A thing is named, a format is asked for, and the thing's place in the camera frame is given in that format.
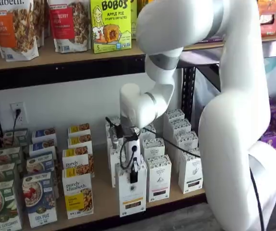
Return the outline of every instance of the bobo's box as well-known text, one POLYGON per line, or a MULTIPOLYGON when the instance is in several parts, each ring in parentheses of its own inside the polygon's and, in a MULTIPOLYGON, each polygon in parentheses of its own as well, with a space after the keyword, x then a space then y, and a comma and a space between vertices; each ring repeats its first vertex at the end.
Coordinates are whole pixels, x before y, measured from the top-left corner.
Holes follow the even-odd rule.
POLYGON ((56 198, 51 172, 24 177, 23 192, 32 228, 57 221, 56 198))
POLYGON ((171 162, 168 155, 147 159, 148 165, 148 202, 169 198, 171 162))
POLYGON ((91 0, 94 53, 132 48, 131 3, 128 0, 91 0))

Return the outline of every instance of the cardboard box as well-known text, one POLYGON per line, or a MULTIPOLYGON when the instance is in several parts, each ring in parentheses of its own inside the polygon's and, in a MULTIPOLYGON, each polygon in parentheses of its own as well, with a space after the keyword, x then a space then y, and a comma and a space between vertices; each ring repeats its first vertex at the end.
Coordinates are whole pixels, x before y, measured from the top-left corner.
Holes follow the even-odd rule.
POLYGON ((81 124, 67 129, 68 138, 91 134, 90 124, 81 124))
POLYGON ((80 175, 78 169, 64 169, 63 190, 68 219, 93 214, 91 175, 80 175))
POLYGON ((149 159, 165 155, 165 144, 162 138, 147 139, 143 142, 143 158, 149 159))
POLYGON ((83 168, 86 173, 94 177, 94 158, 93 154, 88 154, 87 147, 63 150, 63 168, 83 168))
POLYGON ((69 149, 87 147, 88 154, 93 153, 91 135, 69 138, 67 140, 67 146, 69 149))
MULTIPOLYGON (((200 156, 198 148, 189 151, 200 156)), ((182 193, 189 193, 201 189, 203 185, 201 159, 184 152, 180 157, 181 161, 178 185, 180 186, 182 193)))
POLYGON ((31 228, 57 221, 51 171, 24 177, 22 187, 31 228))
POLYGON ((14 180, 0 182, 0 231, 22 229, 23 214, 14 180))
POLYGON ((147 172, 146 163, 141 156, 138 181, 131 184, 129 180, 130 171, 121 169, 120 164, 115 165, 117 200, 119 202, 120 217, 146 210, 147 172))
POLYGON ((169 198, 171 162, 169 156, 162 155, 147 159, 148 183, 147 199, 148 202, 158 201, 169 198))
POLYGON ((54 140, 55 146, 57 146, 57 136, 55 128, 42 129, 32 132, 32 143, 41 143, 50 140, 54 140))

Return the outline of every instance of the white tea box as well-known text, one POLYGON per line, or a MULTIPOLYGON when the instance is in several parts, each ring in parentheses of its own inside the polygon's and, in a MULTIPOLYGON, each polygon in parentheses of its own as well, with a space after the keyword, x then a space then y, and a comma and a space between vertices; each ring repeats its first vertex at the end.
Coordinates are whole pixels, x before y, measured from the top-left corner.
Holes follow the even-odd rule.
POLYGON ((120 217, 146 210, 147 166, 141 156, 138 170, 138 181, 130 183, 130 170, 123 170, 120 164, 115 165, 117 200, 120 217))
MULTIPOLYGON (((112 146, 109 149, 109 169, 110 169, 110 175, 111 175, 111 183, 112 187, 115 188, 115 165, 120 163, 120 151, 121 146, 119 145, 117 149, 114 149, 112 146)), ((125 152, 122 150, 122 156, 121 156, 122 163, 125 162, 125 152)))
POLYGON ((169 198, 171 162, 168 155, 162 155, 147 159, 148 183, 147 199, 148 202, 158 201, 169 198))
POLYGON ((87 147, 88 154, 93 153, 91 135, 84 135, 79 137, 71 137, 67 140, 67 146, 69 149, 87 147))
POLYGON ((162 138, 147 139, 143 142, 143 158, 149 159, 165 155, 165 144, 162 138))
POLYGON ((68 138, 78 137, 91 134, 90 124, 81 124, 78 126, 71 126, 67 129, 68 138))
MULTIPOLYGON (((199 148, 188 151, 200 156, 199 148)), ((178 185, 180 186, 182 193, 189 193, 202 188, 203 175, 200 158, 184 152, 180 155, 178 185)))
POLYGON ((40 143, 44 141, 54 140, 57 146, 57 136, 55 128, 41 129, 32 132, 32 143, 40 143))

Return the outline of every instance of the white box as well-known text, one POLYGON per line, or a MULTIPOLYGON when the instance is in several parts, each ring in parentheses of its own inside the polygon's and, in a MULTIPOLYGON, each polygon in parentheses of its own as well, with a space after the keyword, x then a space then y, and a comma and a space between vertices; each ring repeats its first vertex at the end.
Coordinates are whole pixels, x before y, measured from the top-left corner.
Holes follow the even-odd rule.
POLYGON ((168 155, 147 159, 148 165, 148 202, 169 198, 171 162, 168 155))
POLYGON ((115 165, 115 172, 120 217, 145 211, 148 171, 143 157, 141 156, 138 181, 136 183, 130 183, 130 170, 121 169, 120 164, 115 165))
POLYGON ((56 147, 54 140, 48 140, 40 143, 34 143, 29 145, 29 156, 36 157, 38 155, 52 152, 52 157, 57 160, 56 147))
MULTIPOLYGON (((199 148, 189 151, 193 154, 200 155, 199 148)), ((184 152, 180 157, 178 185, 182 193, 189 193, 201 189, 203 185, 201 159, 184 152)))
MULTIPOLYGON (((181 131, 175 135, 174 144, 184 150, 191 150, 198 147, 198 136, 195 131, 181 131)), ((172 150, 175 158, 173 166, 176 173, 178 173, 180 168, 180 156, 183 152, 175 147, 172 147, 172 150)))
POLYGON ((40 143, 44 141, 54 140, 57 146, 57 136, 55 128, 41 129, 32 132, 32 143, 40 143))
POLYGON ((93 214, 91 175, 78 175, 76 168, 64 169, 62 175, 67 218, 93 214))
MULTIPOLYGON (((111 183, 112 187, 115 188, 115 165, 120 163, 120 151, 121 146, 119 145, 118 149, 114 149, 112 146, 109 149, 109 169, 110 169, 110 175, 111 175, 111 183)), ((122 163, 125 162, 126 156, 124 150, 122 151, 122 163)))
POLYGON ((78 137, 91 134, 90 124, 81 124, 78 126, 71 126, 67 129, 68 138, 78 137))
POLYGON ((67 146, 69 149, 71 148, 81 148, 81 147, 87 147, 88 148, 88 154, 92 154, 92 139, 91 135, 84 135, 79 137, 71 137, 67 140, 67 146))
POLYGON ((157 157, 165 155, 165 144, 162 138, 147 139, 143 142, 143 158, 149 159, 152 157, 157 157))

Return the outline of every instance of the granola box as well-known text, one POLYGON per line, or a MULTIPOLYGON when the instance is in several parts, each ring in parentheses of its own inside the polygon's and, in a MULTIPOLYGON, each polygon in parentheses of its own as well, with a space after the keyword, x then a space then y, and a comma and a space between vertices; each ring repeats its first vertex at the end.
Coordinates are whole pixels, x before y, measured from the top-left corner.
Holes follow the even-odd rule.
POLYGON ((67 135, 69 138, 89 135, 91 134, 90 125, 89 124, 81 124, 78 126, 72 126, 67 129, 67 135))
POLYGON ((86 51, 91 48, 89 0, 48 0, 55 51, 86 51))
POLYGON ((0 182, 0 231, 22 229, 23 215, 14 180, 0 182))
POLYGON ((76 168, 64 169, 62 174, 68 219, 93 214, 91 175, 76 168))
POLYGON ((57 221, 53 174, 50 171, 24 177, 22 188, 31 228, 57 221))
POLYGON ((0 0, 0 50, 6 61, 38 57, 33 0, 0 0))
POLYGON ((90 173, 94 177, 94 158, 93 154, 88 153, 87 147, 63 150, 63 168, 82 168, 85 173, 90 173))
POLYGON ((91 0, 94 53, 132 48, 131 2, 91 0))

